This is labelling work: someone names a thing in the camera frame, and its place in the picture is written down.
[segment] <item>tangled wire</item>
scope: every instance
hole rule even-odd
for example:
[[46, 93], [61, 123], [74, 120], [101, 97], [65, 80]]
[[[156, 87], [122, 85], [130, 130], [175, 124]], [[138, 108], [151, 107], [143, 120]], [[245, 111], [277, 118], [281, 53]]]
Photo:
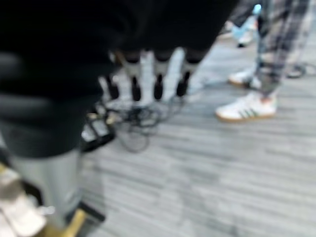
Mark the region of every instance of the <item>tangled wire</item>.
[[129, 152], [138, 153], [147, 149], [150, 137], [158, 132], [159, 124], [178, 114], [184, 104], [184, 98], [172, 97], [167, 102], [153, 102], [146, 106], [120, 108], [121, 105], [105, 105], [105, 109], [114, 117], [116, 138]]

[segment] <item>person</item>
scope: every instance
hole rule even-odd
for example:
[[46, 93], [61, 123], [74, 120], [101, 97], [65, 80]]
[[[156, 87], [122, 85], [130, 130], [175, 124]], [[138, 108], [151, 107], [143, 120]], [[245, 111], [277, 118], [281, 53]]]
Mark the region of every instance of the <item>person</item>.
[[313, 0], [262, 2], [257, 63], [229, 78], [232, 84], [247, 82], [256, 90], [219, 107], [215, 114], [220, 120], [245, 121], [276, 114], [280, 82], [301, 55], [312, 22], [313, 6]]
[[[43, 205], [55, 207], [50, 223], [65, 228], [80, 203], [78, 146], [86, 111], [103, 93], [98, 77], [115, 69], [109, 51], [209, 49], [236, 4], [11, 0], [1, 5], [0, 132], [10, 164], [40, 189]], [[3, 219], [0, 225], [6, 225]]]
[[233, 28], [241, 28], [242, 34], [238, 38], [237, 46], [247, 47], [254, 41], [254, 35], [258, 30], [258, 11], [255, 7], [261, 4], [262, 0], [241, 0], [233, 10], [228, 21], [220, 32], [219, 38], [225, 39], [233, 36]]

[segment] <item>gray carpet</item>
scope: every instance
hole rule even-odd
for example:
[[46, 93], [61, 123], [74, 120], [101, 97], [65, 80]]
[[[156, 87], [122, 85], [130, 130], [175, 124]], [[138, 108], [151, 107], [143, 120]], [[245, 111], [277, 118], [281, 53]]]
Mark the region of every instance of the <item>gray carpet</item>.
[[[304, 61], [316, 63], [313, 33]], [[316, 78], [286, 80], [270, 120], [219, 122], [214, 109], [246, 92], [225, 83], [249, 66], [256, 46], [218, 42], [192, 78], [183, 111], [159, 127], [140, 154], [118, 141], [83, 159], [84, 198], [108, 215], [88, 237], [316, 236]], [[183, 54], [174, 55], [165, 99]], [[145, 65], [144, 103], [153, 78]], [[127, 94], [124, 75], [120, 83]], [[199, 90], [202, 85], [208, 86]]]

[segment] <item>white sneaker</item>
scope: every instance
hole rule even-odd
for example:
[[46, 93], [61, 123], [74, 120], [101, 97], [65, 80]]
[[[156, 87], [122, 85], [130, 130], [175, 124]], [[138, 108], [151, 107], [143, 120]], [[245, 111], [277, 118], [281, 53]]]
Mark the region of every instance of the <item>white sneaker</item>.
[[251, 92], [235, 102], [219, 107], [215, 114], [223, 121], [237, 122], [251, 119], [270, 118], [277, 111], [277, 98], [272, 96], [269, 101], [262, 102], [259, 92]]
[[250, 45], [254, 41], [254, 33], [255, 31], [253, 29], [245, 31], [238, 40], [238, 48], [245, 48]]
[[0, 172], [0, 213], [19, 237], [32, 237], [46, 224], [22, 189], [20, 176], [8, 168]]
[[0, 210], [19, 237], [32, 237], [46, 225], [46, 219], [24, 193], [13, 200], [0, 200]]
[[0, 236], [1, 237], [17, 237], [3, 214], [0, 212]]
[[253, 66], [249, 69], [230, 74], [228, 76], [228, 82], [236, 86], [248, 85], [250, 88], [259, 89], [261, 87], [261, 82], [255, 76], [255, 71], [256, 68]]

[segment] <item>sneaker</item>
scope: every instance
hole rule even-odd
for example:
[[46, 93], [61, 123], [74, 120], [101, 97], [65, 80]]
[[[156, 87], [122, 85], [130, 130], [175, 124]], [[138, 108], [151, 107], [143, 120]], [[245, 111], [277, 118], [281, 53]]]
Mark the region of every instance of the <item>sneaker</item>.
[[4, 215], [0, 212], [0, 236], [1, 237], [17, 237]]
[[0, 200], [0, 210], [19, 237], [32, 237], [46, 225], [46, 219], [24, 193], [14, 199]]
[[254, 75], [255, 74], [255, 66], [230, 74], [228, 76], [228, 82], [232, 85], [239, 86], [239, 87], [249, 87], [252, 89], [259, 89], [261, 87], [261, 82], [259, 79]]
[[255, 33], [258, 31], [258, 24], [255, 18], [251, 19], [250, 22], [254, 21], [253, 23], [250, 23], [250, 25], [246, 28], [246, 31], [243, 33], [243, 35], [238, 40], [238, 48], [244, 48], [249, 46], [252, 42], [255, 40]]
[[231, 104], [219, 107], [215, 114], [222, 121], [238, 122], [270, 118], [276, 111], [277, 98], [275, 96], [263, 102], [259, 92], [251, 92]]
[[8, 168], [0, 172], [0, 213], [19, 237], [32, 237], [46, 225], [22, 189], [20, 176]]
[[248, 29], [238, 40], [238, 48], [245, 48], [254, 41], [254, 30]]

